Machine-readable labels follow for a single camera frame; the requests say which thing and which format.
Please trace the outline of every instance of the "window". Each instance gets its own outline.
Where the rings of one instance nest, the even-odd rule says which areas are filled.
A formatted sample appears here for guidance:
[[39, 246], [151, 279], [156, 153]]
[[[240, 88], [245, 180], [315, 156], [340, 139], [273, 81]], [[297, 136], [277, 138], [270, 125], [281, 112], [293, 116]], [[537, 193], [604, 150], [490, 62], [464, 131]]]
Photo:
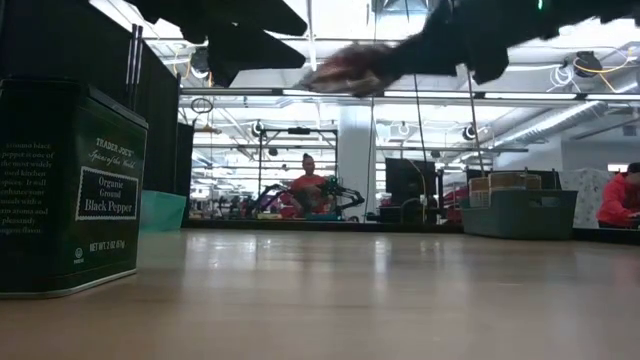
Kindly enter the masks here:
[[608, 164], [607, 170], [610, 172], [625, 172], [629, 164]]

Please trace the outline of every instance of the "table surface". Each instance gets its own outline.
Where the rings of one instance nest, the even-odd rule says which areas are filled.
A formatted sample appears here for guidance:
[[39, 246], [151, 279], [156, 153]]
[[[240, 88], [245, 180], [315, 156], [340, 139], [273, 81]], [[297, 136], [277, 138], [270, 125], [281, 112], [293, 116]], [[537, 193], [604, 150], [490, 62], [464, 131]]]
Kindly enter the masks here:
[[139, 273], [0, 301], [0, 359], [638, 359], [640, 247], [465, 235], [144, 235]]

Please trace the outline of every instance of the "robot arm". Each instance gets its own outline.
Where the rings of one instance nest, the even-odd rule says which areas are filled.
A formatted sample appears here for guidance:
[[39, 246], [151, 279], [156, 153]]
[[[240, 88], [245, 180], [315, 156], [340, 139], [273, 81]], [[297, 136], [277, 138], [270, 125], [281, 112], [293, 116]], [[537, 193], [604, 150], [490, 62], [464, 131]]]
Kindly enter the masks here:
[[[265, 196], [267, 196], [273, 190], [277, 190], [276, 194], [271, 199], [269, 199], [269, 201], [267, 201], [264, 205], [262, 205], [262, 200], [265, 198]], [[254, 215], [253, 213], [256, 210], [256, 208], [258, 210], [257, 212], [264, 211], [269, 207], [269, 205], [271, 205], [271, 203], [273, 203], [277, 198], [279, 198], [280, 195], [286, 192], [289, 192], [289, 189], [280, 184], [273, 184], [271, 186], [265, 187], [264, 191], [260, 194], [260, 196], [258, 196], [256, 201], [247, 205], [247, 210], [246, 210], [247, 217], [252, 217]]]
[[336, 213], [342, 214], [342, 211], [348, 208], [360, 206], [364, 203], [364, 198], [360, 195], [360, 192], [357, 190], [347, 189], [344, 186], [338, 184], [338, 179], [335, 176], [329, 177], [327, 182], [320, 186], [320, 190], [322, 190], [322, 194], [324, 196], [332, 195], [336, 199], [338, 197], [348, 198], [351, 202], [338, 205], [335, 208]]

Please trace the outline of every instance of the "ceiling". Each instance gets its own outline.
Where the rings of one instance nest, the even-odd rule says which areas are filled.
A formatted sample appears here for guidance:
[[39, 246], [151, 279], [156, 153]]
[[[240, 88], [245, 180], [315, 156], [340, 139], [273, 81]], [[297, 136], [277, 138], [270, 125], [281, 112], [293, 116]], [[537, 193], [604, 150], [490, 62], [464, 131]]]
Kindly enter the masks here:
[[[419, 31], [424, 24], [426, 11], [421, 5], [427, 3], [424, 0], [410, 2], [412, 11], [409, 12], [409, 16], [403, 9], [374, 14], [370, 11], [372, 1], [374, 0], [286, 0], [302, 18], [306, 20], [311, 18], [312, 26], [310, 26], [310, 33], [304, 37], [291, 38], [277, 34], [276, 36], [305, 55], [308, 59], [307, 65], [303, 69], [245, 71], [239, 74], [232, 88], [289, 89], [307, 71], [310, 71], [313, 65], [322, 63], [324, 59], [346, 45], [353, 42], [373, 41], [394, 43]], [[184, 88], [208, 87], [206, 78], [200, 79], [193, 73], [187, 72], [186, 65], [195, 45], [182, 40], [177, 27], [163, 20], [157, 24], [148, 24], [144, 22], [135, 7], [123, 0], [91, 0], [91, 3], [127, 29], [131, 28], [132, 23], [143, 24], [143, 37], [158, 57], [167, 64], [170, 71], [183, 75]], [[616, 20], [606, 25], [601, 25], [598, 20], [588, 20], [575, 26], [564, 27], [560, 33], [559, 37], [550, 41], [532, 40], [510, 49], [511, 65], [500, 79], [482, 86], [472, 83], [471, 87], [475, 91], [611, 92], [605, 80], [611, 83], [616, 79], [624, 78], [638, 66], [636, 57], [640, 54], [640, 48], [636, 48], [638, 46], [636, 40], [640, 39], [640, 30], [634, 26], [633, 20]], [[568, 58], [572, 61], [575, 53], [581, 50], [593, 51], [605, 70], [610, 70], [609, 73], [603, 74], [604, 79], [599, 76], [583, 79], [571, 76], [572, 71], [565, 72], [558, 69], [564, 59]], [[460, 70], [459, 76], [454, 78], [405, 77], [394, 84], [390, 90], [415, 91], [415, 83], [417, 83], [419, 91], [466, 91], [469, 83], [464, 69], [460, 68]], [[197, 148], [194, 150], [194, 165], [200, 168], [194, 171], [211, 177], [212, 173], [204, 173], [205, 165], [237, 167], [231, 171], [225, 170], [224, 174], [215, 175], [218, 178], [228, 177], [230, 183], [241, 184], [246, 188], [254, 186], [257, 188], [253, 180], [257, 175], [257, 162], [250, 160], [250, 157], [256, 158], [257, 151], [250, 147], [257, 142], [251, 135], [251, 127], [258, 120], [265, 127], [275, 129], [296, 126], [335, 129], [337, 122], [340, 121], [341, 109], [345, 106], [322, 99], [308, 102], [288, 101], [286, 106], [275, 106], [286, 101], [286, 96], [245, 97], [239, 94], [231, 97], [207, 97], [216, 104], [216, 108], [208, 114], [198, 114], [190, 106], [191, 102], [197, 98], [200, 97], [181, 99], [184, 106], [181, 109], [180, 121], [195, 123], [198, 129], [208, 124], [220, 129], [222, 133], [219, 135], [196, 134], [194, 144]], [[490, 141], [491, 138], [500, 136], [547, 110], [511, 103], [499, 106], [476, 106], [475, 115], [478, 127], [483, 130], [481, 138]], [[446, 102], [421, 105], [420, 117], [418, 117], [416, 104], [412, 102], [377, 101], [373, 107], [360, 106], [357, 111], [375, 120], [379, 149], [385, 146], [420, 144], [419, 118], [426, 146], [460, 146], [466, 144], [462, 138], [462, 132], [472, 119], [471, 107], [468, 104], [450, 105]], [[603, 134], [595, 135], [593, 139], [615, 142], [623, 137], [620, 129], [612, 129]], [[237, 150], [238, 144], [247, 144], [249, 149], [241, 153]], [[329, 144], [335, 145], [335, 141], [329, 139], [327, 142], [327, 139], [318, 136], [301, 138], [283, 134], [272, 140], [271, 144], [281, 145], [282, 150], [279, 151], [278, 156], [265, 158], [272, 160], [275, 167], [281, 167], [285, 163], [289, 166], [288, 171], [274, 169], [263, 173], [273, 179], [297, 176], [301, 170], [294, 167], [299, 166], [303, 152], [314, 155], [319, 164], [323, 161], [331, 162], [335, 156], [333, 150], [327, 148], [330, 147]], [[287, 146], [293, 145], [304, 145], [308, 148], [287, 150]], [[313, 146], [325, 148], [314, 150], [310, 148]], [[383, 162], [385, 156], [399, 155], [400, 151], [397, 150], [378, 151], [378, 161]], [[423, 157], [420, 151], [403, 151], [402, 155], [417, 159]], [[378, 174], [378, 180], [383, 179], [383, 175], [384, 171], [381, 171]], [[379, 183], [378, 187], [383, 188], [384, 182]]]

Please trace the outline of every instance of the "teal bin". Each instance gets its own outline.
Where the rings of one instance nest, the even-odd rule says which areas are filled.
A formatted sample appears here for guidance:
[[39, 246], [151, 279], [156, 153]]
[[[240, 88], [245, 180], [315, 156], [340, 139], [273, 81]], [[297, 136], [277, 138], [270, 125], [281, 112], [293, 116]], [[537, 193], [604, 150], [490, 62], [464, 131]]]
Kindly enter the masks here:
[[501, 190], [489, 207], [462, 205], [464, 232], [514, 240], [569, 240], [577, 191]]
[[158, 191], [142, 191], [140, 231], [180, 230], [187, 199]]

